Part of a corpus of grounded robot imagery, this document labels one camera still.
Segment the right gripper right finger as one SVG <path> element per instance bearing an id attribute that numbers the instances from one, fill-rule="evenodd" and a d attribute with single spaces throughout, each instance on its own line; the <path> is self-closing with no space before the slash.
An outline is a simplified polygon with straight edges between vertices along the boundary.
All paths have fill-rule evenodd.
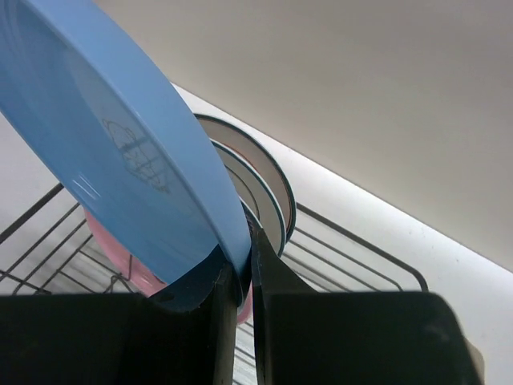
<path id="1" fill-rule="evenodd" d="M 252 221 L 260 384 L 480 384 L 483 361 L 453 310 L 429 292 L 318 292 Z"/>

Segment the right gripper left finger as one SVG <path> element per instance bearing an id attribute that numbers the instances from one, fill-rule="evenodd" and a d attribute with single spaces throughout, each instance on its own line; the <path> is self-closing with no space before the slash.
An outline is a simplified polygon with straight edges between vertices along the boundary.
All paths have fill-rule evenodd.
<path id="1" fill-rule="evenodd" d="M 208 258 L 141 294 L 4 296 L 4 384 L 228 384 L 232 267 Z"/>

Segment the pink plastic plate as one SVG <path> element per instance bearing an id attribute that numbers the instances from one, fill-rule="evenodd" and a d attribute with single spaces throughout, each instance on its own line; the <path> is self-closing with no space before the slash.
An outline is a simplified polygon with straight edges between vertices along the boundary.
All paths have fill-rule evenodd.
<path id="1" fill-rule="evenodd" d="M 236 290 L 240 286 L 237 277 L 231 275 L 231 266 L 223 257 L 220 248 L 214 248 L 210 256 L 169 284 L 160 281 L 142 262 L 132 256 L 89 212 L 85 213 L 85 217 L 95 240 L 107 257 L 146 297 L 154 298 L 174 310 L 192 310 L 212 293 L 219 278 L 223 277 L 227 279 L 228 303 L 237 304 L 239 293 Z"/>

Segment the blue plastic plate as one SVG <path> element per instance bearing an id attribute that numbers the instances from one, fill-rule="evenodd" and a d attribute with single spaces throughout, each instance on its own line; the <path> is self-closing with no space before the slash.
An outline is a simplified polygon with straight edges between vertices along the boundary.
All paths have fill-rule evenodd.
<path id="1" fill-rule="evenodd" d="M 1 111 L 161 281 L 220 248 L 244 302 L 251 241 L 221 158 L 166 76 L 93 2 L 2 2 Z"/>

